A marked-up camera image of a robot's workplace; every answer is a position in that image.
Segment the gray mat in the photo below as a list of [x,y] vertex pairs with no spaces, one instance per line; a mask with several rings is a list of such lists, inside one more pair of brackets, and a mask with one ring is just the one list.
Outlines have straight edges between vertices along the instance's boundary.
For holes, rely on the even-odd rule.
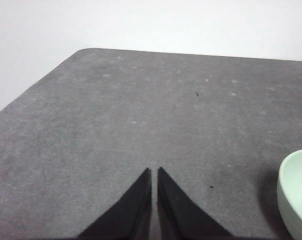
[[285,238],[298,149],[302,62],[80,50],[0,112],[0,240],[75,237],[146,167],[159,239],[159,166],[233,234]]

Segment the white wall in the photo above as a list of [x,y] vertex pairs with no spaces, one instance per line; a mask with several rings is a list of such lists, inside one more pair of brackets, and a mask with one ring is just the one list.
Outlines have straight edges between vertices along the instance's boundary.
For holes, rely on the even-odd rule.
[[0,110],[88,47],[302,61],[302,0],[0,0]]

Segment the bowl rim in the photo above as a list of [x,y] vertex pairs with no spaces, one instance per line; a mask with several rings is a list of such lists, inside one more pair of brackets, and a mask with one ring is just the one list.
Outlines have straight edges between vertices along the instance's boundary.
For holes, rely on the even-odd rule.
[[284,186],[284,168],[287,164],[287,162],[296,154],[302,153],[302,149],[294,151],[292,153],[290,153],[288,156],[285,157],[285,159],[282,161],[280,168],[279,168],[279,183],[283,192],[283,195],[285,197],[285,199],[287,200],[287,202],[289,203],[290,207],[293,209],[293,211],[299,216],[299,218],[302,220],[302,216],[300,215],[300,213],[297,211],[296,207],[294,204],[292,204],[292,201],[288,198],[288,193],[287,190]]

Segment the pale green bowl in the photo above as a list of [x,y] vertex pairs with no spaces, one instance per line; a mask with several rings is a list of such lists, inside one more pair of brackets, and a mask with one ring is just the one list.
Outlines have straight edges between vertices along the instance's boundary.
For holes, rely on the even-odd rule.
[[302,150],[291,153],[281,163],[277,204],[291,236],[302,240]]

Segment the gray carpet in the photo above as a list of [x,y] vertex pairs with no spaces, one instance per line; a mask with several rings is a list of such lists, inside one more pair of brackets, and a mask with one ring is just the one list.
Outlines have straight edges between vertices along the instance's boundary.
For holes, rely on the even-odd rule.
[[302,62],[80,50],[0,112],[0,240],[75,237],[146,167],[159,239],[159,166],[233,234],[285,238],[298,149]]

